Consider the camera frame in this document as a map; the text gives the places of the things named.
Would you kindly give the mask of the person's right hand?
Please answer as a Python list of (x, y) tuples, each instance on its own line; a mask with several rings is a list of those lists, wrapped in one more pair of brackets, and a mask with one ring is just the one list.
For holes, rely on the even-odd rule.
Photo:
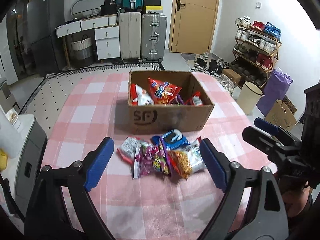
[(301, 191), (286, 191), (282, 199), (285, 205), (287, 217), (292, 218), (310, 208), (310, 187), (304, 187)]

